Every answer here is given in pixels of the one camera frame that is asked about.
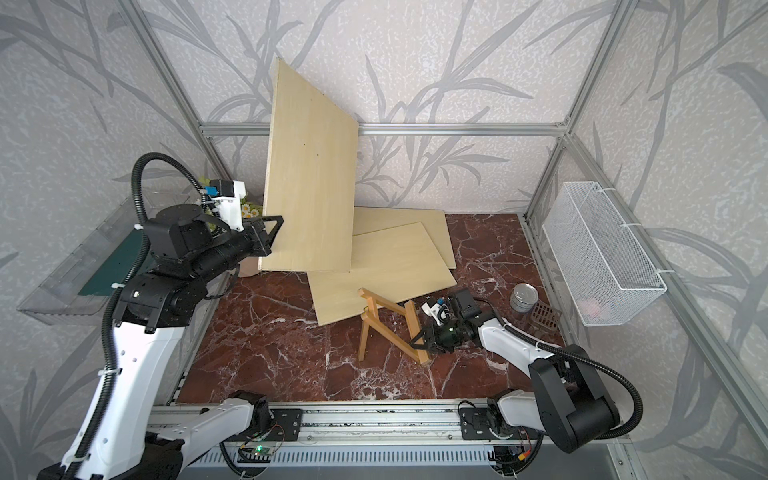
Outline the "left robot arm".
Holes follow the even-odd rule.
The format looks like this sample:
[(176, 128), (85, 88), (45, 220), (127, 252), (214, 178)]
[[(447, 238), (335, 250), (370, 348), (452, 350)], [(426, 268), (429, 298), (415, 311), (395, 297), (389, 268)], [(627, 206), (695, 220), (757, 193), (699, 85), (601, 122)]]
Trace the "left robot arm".
[(260, 436), (274, 425), (263, 396), (237, 392), (188, 422), (148, 429), (170, 356), (197, 305), (209, 299), (209, 283), (246, 258), (268, 256), (283, 224), (281, 216), (244, 218), (244, 184), (222, 179), (193, 181), (198, 202), (149, 217), (142, 180), (153, 161), (169, 156), (144, 154), (131, 173), (142, 244), (104, 312), (97, 391), (72, 446), (41, 470), (43, 479), (174, 479), (229, 437)]

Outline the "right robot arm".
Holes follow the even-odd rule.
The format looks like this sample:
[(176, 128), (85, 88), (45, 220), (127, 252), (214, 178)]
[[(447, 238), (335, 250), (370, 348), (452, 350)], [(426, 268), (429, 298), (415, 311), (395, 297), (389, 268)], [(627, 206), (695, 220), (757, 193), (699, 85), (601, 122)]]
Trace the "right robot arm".
[(540, 340), (466, 289), (428, 299), (421, 310), (429, 321), (412, 340), (414, 348), (450, 353), (473, 343), (530, 379), (529, 392), (509, 391), (489, 399), (486, 417), (494, 435), (506, 438), (517, 430), (533, 430), (571, 453), (593, 440), (625, 436), (641, 422), (639, 390), (616, 370), (591, 359), (582, 347)]

